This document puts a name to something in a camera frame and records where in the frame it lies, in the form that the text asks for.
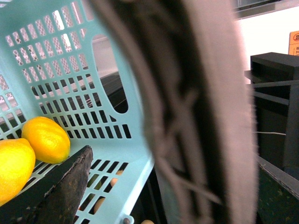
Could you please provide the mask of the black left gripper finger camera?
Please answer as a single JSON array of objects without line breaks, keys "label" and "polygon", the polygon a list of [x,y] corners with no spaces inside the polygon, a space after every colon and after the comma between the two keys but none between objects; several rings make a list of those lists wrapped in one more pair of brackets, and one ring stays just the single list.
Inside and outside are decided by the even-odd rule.
[{"label": "black left gripper finger camera", "polygon": [[84,146],[0,208],[2,224],[71,224],[88,183],[93,160]]}]

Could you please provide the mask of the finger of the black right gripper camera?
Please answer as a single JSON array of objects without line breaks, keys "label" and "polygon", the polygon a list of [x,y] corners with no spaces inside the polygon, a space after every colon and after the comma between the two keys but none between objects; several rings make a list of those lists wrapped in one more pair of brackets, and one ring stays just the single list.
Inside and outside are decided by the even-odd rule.
[{"label": "finger of the black right gripper camera", "polygon": [[264,224],[299,222],[299,181],[268,162],[259,162],[258,215]]}]

